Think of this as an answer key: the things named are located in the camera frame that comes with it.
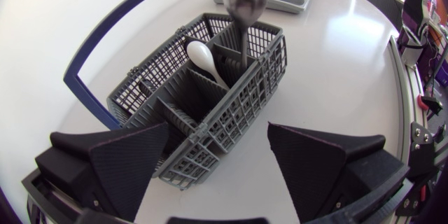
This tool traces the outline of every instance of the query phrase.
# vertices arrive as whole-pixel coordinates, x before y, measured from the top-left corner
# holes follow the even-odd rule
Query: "white spoon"
[[[227,84],[225,84],[224,80],[219,76],[215,67],[215,62],[213,61],[213,56],[206,45],[199,41],[190,42],[187,45],[187,54],[196,66],[208,71],[219,85],[229,90]]]

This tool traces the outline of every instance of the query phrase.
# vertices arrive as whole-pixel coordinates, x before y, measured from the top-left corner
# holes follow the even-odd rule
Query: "cutlery basket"
[[[218,85],[186,53],[205,43],[222,79]],[[182,190],[200,183],[232,150],[285,73],[282,30],[257,22],[248,29],[248,68],[241,69],[241,34],[228,15],[205,13],[165,41],[108,96],[121,127],[169,123],[169,140],[153,178]]]

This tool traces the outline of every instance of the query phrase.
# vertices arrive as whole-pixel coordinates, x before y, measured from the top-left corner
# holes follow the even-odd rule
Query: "cutlery tray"
[[[230,90],[190,61],[191,41],[207,45]],[[243,70],[241,34],[231,17],[205,13],[178,29],[108,96],[121,127],[169,123],[153,178],[181,190],[203,182],[269,101],[285,73],[285,38],[280,28],[257,22],[247,41]]]

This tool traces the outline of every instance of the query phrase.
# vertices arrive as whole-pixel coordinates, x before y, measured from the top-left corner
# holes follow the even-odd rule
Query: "screw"
[[[405,203],[403,204],[403,207],[406,208],[407,206],[409,206],[409,200],[408,200],[408,199],[406,199],[406,200],[405,200]]]

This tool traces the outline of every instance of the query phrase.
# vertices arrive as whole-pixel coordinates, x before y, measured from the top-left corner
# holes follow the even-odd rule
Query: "spoon handle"
[[[241,28],[241,67],[247,69],[247,28]]]
[[[210,74],[215,78],[216,82],[219,85],[222,85],[226,90],[229,90],[229,87],[227,86],[227,84],[225,84],[224,80],[221,78],[221,76],[219,76],[219,73],[216,70],[211,71]]]

